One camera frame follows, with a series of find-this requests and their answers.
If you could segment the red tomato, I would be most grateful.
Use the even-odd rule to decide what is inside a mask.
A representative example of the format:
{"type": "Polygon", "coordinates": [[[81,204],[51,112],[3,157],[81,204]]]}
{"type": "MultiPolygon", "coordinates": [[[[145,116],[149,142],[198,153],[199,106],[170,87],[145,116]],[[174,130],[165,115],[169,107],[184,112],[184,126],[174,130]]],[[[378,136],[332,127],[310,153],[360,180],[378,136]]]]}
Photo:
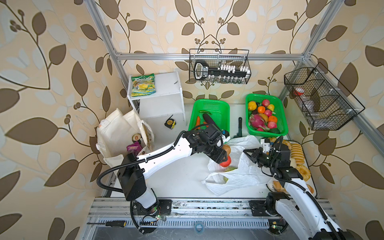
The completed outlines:
{"type": "Polygon", "coordinates": [[[220,166],[223,168],[227,168],[228,166],[231,165],[231,163],[232,163],[231,157],[228,156],[225,162],[220,163],[220,166]]]}

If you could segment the brown potato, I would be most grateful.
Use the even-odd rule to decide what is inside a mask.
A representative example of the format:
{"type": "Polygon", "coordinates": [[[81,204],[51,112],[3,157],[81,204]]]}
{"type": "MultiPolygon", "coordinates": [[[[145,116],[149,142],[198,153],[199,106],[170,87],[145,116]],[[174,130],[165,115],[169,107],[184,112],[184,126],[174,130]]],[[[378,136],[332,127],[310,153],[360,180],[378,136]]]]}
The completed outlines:
{"type": "Polygon", "coordinates": [[[223,145],[222,149],[223,149],[224,151],[226,151],[227,156],[229,156],[230,153],[231,153],[231,151],[232,151],[232,150],[231,150],[231,147],[230,147],[229,145],[223,145]]]}

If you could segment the green cabbage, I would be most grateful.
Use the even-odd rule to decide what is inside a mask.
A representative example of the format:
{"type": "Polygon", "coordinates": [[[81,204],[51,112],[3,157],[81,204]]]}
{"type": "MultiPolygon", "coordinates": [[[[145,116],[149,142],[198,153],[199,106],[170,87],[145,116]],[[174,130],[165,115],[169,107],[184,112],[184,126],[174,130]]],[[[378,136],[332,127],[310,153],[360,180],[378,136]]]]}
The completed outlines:
{"type": "MultiPolygon", "coordinates": [[[[235,167],[228,167],[226,170],[224,170],[225,173],[227,172],[231,172],[231,171],[234,171],[234,170],[237,170],[238,168],[235,168],[235,167]]],[[[226,183],[229,179],[227,177],[223,177],[224,179],[224,182],[226,183]]]]}

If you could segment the white plastic bag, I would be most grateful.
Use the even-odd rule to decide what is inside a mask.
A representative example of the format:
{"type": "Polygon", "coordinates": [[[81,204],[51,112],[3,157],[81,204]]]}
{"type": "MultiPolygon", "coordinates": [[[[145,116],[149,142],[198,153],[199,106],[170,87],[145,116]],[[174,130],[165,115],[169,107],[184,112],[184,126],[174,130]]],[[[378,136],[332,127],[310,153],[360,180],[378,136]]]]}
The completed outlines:
{"type": "Polygon", "coordinates": [[[231,149],[230,165],[222,167],[210,160],[208,163],[210,174],[202,181],[214,195],[222,196],[232,190],[261,186],[270,181],[271,178],[263,174],[262,170],[243,153],[244,150],[262,146],[255,136],[235,138],[229,140],[226,145],[231,149]]]}

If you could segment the purple snack bag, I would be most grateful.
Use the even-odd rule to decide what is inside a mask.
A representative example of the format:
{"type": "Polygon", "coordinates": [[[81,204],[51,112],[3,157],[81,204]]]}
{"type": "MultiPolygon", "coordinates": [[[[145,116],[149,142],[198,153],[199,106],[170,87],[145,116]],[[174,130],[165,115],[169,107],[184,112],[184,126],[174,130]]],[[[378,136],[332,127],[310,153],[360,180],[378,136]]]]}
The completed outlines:
{"type": "Polygon", "coordinates": [[[135,157],[137,157],[141,152],[143,148],[139,141],[134,142],[133,144],[127,146],[127,153],[133,154],[135,157]]]}

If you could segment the green white drink can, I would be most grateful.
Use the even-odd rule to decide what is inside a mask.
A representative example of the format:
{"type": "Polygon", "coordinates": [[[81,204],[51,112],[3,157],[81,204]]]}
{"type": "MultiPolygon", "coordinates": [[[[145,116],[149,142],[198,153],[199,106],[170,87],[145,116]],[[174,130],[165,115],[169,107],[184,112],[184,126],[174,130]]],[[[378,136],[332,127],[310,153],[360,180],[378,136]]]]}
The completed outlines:
{"type": "Polygon", "coordinates": [[[133,142],[133,143],[138,142],[138,143],[141,144],[141,142],[142,142],[142,135],[141,135],[140,133],[136,133],[136,134],[134,134],[134,135],[132,136],[132,142],[133,142]]]}

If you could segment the cream floral tote bag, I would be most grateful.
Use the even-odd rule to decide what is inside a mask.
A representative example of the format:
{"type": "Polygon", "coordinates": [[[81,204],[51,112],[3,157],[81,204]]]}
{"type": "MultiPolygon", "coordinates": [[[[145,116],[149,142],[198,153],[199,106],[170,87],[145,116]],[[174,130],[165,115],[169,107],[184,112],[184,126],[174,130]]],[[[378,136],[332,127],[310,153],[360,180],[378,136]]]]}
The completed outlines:
{"type": "Polygon", "coordinates": [[[127,146],[133,144],[132,136],[142,135],[141,155],[154,151],[155,136],[151,127],[134,111],[125,115],[116,109],[97,127],[96,148],[103,158],[101,163],[114,167],[128,154],[127,146]]]}

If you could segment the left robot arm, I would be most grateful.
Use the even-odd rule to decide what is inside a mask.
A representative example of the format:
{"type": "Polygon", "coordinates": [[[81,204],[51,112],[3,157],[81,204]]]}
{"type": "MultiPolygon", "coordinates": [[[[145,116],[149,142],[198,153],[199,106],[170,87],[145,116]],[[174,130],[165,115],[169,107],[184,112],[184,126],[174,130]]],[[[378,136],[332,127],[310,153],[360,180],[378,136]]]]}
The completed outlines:
{"type": "Polygon", "coordinates": [[[202,124],[190,131],[179,133],[175,142],[149,154],[134,156],[128,154],[122,164],[111,167],[97,178],[97,185],[104,189],[123,193],[129,202],[136,201],[145,213],[152,214],[159,208],[159,200],[154,191],[146,186],[148,179],[161,168],[194,154],[203,153],[217,164],[228,161],[229,153],[224,149],[230,138],[229,132],[220,130],[213,124],[202,124]],[[117,171],[121,188],[114,188],[102,183],[102,178],[117,171]]]}

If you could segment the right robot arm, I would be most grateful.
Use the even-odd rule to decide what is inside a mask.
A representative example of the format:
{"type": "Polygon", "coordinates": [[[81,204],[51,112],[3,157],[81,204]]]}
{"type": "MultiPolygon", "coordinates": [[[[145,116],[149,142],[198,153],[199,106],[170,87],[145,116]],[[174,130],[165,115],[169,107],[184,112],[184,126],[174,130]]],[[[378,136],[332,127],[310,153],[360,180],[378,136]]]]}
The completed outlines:
{"type": "Polygon", "coordinates": [[[268,146],[243,152],[259,168],[268,168],[270,175],[286,190],[268,194],[264,203],[268,215],[283,217],[301,240],[354,239],[351,232],[343,231],[325,212],[304,177],[291,166],[291,151],[283,143],[283,137],[268,146]]]}

